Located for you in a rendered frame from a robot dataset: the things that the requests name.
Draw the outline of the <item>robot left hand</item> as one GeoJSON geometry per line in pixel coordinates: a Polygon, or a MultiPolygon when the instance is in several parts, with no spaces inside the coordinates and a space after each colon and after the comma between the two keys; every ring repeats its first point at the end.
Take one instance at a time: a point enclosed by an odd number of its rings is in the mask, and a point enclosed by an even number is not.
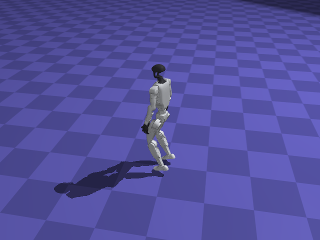
{"type": "Polygon", "coordinates": [[[145,124],[143,124],[143,126],[141,127],[142,128],[142,131],[145,133],[145,134],[149,134],[148,133],[148,127],[149,127],[149,125],[150,125],[150,122],[147,124],[147,125],[145,125],[145,124]]]}

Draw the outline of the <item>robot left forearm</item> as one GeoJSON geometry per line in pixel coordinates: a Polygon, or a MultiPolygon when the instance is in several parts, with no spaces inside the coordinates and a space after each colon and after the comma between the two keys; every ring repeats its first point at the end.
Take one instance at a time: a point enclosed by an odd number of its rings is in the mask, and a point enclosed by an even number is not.
{"type": "Polygon", "coordinates": [[[149,105],[148,108],[147,108],[147,115],[146,115],[146,118],[145,118],[145,122],[144,124],[147,126],[148,123],[150,123],[150,121],[152,120],[152,116],[153,116],[153,112],[152,112],[152,107],[149,105]]]}

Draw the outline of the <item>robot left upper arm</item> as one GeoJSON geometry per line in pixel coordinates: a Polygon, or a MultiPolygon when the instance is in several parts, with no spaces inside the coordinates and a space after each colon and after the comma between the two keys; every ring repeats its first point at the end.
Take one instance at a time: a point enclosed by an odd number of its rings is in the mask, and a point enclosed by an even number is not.
{"type": "Polygon", "coordinates": [[[154,85],[149,89],[150,94],[150,105],[152,107],[152,111],[156,109],[156,98],[158,94],[158,86],[154,85]]]}

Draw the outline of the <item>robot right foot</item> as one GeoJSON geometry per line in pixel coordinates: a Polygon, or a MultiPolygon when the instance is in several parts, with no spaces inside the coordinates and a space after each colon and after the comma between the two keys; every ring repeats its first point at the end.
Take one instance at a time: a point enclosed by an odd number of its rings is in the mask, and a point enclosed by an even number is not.
{"type": "Polygon", "coordinates": [[[165,156],[161,157],[162,160],[174,159],[174,158],[176,158],[176,157],[175,157],[175,155],[173,153],[170,154],[169,156],[165,155],[165,156]]]}

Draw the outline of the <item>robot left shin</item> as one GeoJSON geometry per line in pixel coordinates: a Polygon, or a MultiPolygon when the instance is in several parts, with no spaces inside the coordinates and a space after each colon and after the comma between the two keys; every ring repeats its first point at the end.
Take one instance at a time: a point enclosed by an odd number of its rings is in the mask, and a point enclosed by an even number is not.
{"type": "Polygon", "coordinates": [[[162,168],[164,163],[162,161],[159,148],[155,147],[155,145],[153,143],[149,143],[149,145],[147,145],[147,146],[148,146],[148,149],[151,152],[152,156],[156,159],[157,163],[162,168]]]}

